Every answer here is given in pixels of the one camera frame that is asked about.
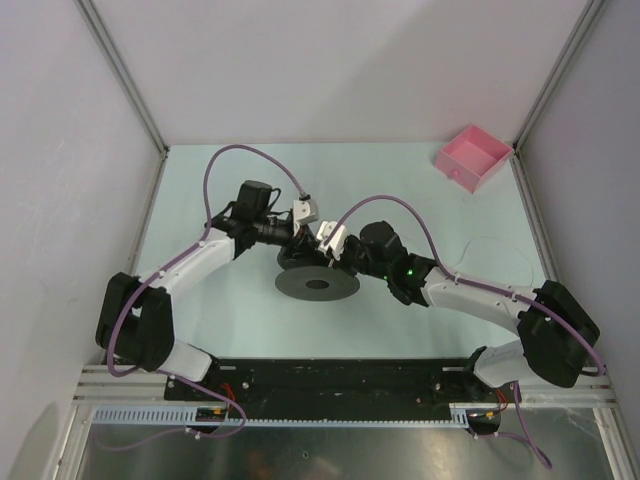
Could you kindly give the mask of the black cable spool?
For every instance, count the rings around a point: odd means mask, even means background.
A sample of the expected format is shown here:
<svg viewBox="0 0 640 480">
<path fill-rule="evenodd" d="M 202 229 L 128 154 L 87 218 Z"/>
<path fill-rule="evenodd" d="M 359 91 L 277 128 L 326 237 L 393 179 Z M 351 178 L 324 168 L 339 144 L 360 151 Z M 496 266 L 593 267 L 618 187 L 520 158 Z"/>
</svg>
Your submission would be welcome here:
<svg viewBox="0 0 640 480">
<path fill-rule="evenodd" d="M 329 260 L 320 254 L 281 250 L 277 262 L 282 271 L 275 279 L 275 286 L 293 299 L 333 302 L 346 299 L 360 289 L 355 276 L 329 266 Z"/>
</svg>

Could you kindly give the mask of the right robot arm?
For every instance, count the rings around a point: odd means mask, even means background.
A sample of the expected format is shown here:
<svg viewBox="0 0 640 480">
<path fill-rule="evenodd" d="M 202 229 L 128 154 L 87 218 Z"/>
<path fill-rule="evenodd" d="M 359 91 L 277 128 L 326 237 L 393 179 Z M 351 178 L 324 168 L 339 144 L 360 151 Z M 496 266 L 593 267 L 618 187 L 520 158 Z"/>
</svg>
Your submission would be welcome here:
<svg viewBox="0 0 640 480">
<path fill-rule="evenodd" d="M 564 285 L 547 280 L 534 288 L 465 278 L 408 252 L 385 221 L 366 225 L 357 236 L 337 222 L 324 222 L 317 238 L 337 267 L 385 281 L 405 305 L 461 312 L 516 335 L 500 347 L 480 347 L 468 359 L 461 388 L 469 399 L 484 401 L 506 383 L 533 377 L 571 388 L 584 375 L 600 330 Z"/>
</svg>

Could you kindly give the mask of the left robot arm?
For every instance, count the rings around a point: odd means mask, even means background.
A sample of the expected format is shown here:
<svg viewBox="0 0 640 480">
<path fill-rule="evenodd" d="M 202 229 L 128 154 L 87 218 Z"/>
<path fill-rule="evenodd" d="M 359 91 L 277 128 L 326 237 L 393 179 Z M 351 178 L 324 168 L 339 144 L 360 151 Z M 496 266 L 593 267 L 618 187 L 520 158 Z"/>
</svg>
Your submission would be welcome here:
<svg viewBox="0 0 640 480">
<path fill-rule="evenodd" d="M 257 243 L 288 248 L 313 237 L 309 225 L 319 218 L 316 202 L 306 194 L 293 201 L 281 219 L 270 202 L 270 185 L 246 181 L 237 198 L 205 221 L 202 236 L 186 251 L 146 276 L 123 272 L 108 282 L 95 340 L 107 352 L 147 372 L 186 378 L 197 398 L 214 397 L 220 374 L 214 357 L 179 340 L 174 328 L 177 298 Z"/>
</svg>

